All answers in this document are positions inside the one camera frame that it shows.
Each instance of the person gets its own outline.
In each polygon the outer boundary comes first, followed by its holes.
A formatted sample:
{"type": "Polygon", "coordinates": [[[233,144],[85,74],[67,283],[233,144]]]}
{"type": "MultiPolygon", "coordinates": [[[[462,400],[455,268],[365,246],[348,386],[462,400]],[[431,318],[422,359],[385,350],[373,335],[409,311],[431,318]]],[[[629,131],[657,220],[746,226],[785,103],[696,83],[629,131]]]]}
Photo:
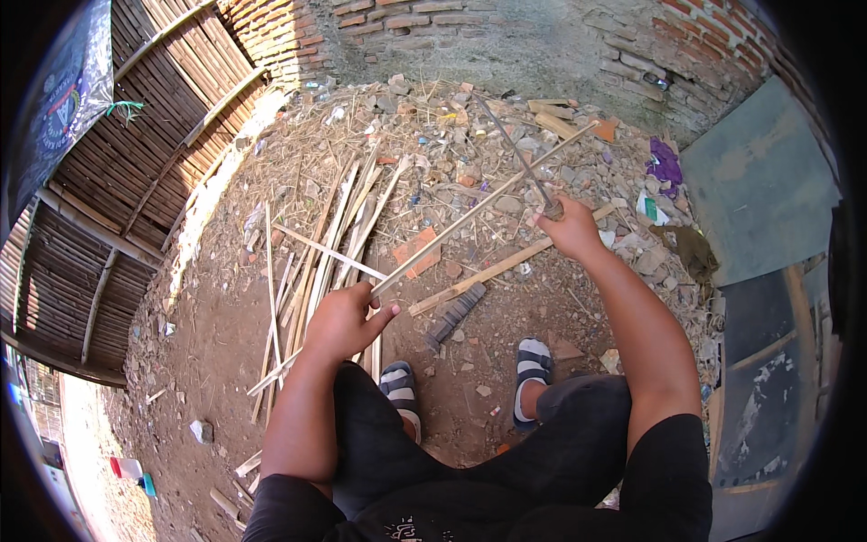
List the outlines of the person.
{"type": "Polygon", "coordinates": [[[537,224],[596,283],[625,378],[552,383],[547,347],[521,340],[513,420],[534,431],[476,467],[450,468],[418,446],[409,365],[386,367],[377,388],[344,361],[400,308],[365,320],[369,284],[331,292],[265,432],[245,542],[707,539],[711,487],[686,335],[605,248],[590,210],[558,199],[564,217],[537,224]],[[621,480],[619,511],[594,508],[621,480]]]}

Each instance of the foot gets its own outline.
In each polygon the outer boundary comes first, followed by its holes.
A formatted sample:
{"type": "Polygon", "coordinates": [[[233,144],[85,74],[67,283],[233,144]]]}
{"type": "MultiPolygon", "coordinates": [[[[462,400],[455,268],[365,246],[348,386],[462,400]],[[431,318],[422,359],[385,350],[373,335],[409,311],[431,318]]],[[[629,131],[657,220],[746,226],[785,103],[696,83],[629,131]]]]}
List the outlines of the foot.
{"type": "Polygon", "coordinates": [[[528,431],[536,426],[536,399],[551,384],[554,361],[551,351],[535,337],[518,343],[518,380],[512,422],[515,428],[528,431]]]}
{"type": "Polygon", "coordinates": [[[397,408],[409,437],[415,440],[416,444],[421,444],[419,403],[415,398],[415,378],[409,363],[394,362],[383,369],[380,375],[380,391],[397,408]]]}

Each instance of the red cap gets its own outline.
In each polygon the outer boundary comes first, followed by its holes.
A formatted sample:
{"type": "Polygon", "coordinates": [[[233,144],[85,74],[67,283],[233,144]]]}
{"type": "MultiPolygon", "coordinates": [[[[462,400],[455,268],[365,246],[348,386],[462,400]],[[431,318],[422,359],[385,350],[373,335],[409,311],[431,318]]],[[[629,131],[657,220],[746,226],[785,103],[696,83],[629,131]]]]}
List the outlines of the red cap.
{"type": "Polygon", "coordinates": [[[116,457],[109,458],[108,461],[111,463],[111,470],[115,476],[118,478],[122,478],[121,476],[121,465],[117,462],[116,457]]]}

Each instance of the leg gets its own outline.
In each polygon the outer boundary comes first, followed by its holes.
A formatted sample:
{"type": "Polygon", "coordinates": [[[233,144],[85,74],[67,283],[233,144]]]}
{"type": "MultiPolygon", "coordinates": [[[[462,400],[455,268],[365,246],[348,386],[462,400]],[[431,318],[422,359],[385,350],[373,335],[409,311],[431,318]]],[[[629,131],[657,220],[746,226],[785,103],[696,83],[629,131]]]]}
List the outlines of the leg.
{"type": "Polygon", "coordinates": [[[517,401],[521,417],[538,419],[542,427],[469,469],[467,477],[508,486],[539,504],[594,506],[602,500],[626,465],[632,405],[626,379],[581,375],[553,386],[528,381],[517,401]]]}
{"type": "Polygon", "coordinates": [[[334,502],[348,519],[396,489],[451,475],[404,431],[402,418],[364,369],[345,362],[334,384],[334,502]]]}

